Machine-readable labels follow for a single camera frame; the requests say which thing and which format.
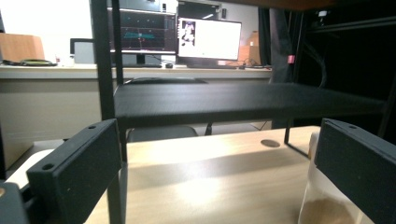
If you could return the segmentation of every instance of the keyboard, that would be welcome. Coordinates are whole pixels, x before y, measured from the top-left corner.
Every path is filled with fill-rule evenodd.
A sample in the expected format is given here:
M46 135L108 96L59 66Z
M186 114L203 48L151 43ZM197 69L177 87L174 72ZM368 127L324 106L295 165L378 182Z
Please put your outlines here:
M202 68L202 69L236 69L232 65L217 65L217 64L187 64L188 68Z
M124 68L162 68L163 66L156 63L125 63Z

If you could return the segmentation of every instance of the monitor screen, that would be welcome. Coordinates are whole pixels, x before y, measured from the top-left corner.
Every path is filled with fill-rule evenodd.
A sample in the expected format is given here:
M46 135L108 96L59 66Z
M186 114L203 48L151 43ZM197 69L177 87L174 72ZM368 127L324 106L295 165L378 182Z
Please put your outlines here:
M242 23L178 18L177 56L238 60Z
M110 49L115 51L111 7L107 9ZM121 51L137 54L176 54L176 14L120 9Z

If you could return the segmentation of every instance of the computer monitor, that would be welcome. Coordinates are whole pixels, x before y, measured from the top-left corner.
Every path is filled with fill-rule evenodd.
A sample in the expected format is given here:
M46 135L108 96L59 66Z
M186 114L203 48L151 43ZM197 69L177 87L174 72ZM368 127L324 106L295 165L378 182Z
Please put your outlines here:
M110 50L115 52L112 8L107 9ZM123 54L175 55L177 50L177 16L175 13L120 8L121 52Z
M177 56L200 60L238 60L242 23L177 19Z

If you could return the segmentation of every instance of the white wall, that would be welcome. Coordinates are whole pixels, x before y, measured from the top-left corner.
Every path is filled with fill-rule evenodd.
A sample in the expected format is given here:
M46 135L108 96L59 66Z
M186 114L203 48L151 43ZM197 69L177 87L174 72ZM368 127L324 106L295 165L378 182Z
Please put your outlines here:
M177 0L160 0L175 11ZM227 21L241 21L241 45L258 29L256 7L222 3ZM67 58L70 38L92 38L90 0L0 0L4 27L8 34L41 37L45 57Z

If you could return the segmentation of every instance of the light wood tabletop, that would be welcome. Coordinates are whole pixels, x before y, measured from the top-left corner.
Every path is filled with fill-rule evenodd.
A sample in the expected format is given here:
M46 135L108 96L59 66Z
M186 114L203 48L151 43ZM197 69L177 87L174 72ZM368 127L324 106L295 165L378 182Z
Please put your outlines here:
M292 128L290 143L307 152L318 130ZM309 160L283 144L284 133L128 144L126 223L297 223ZM106 194L86 223L108 223Z

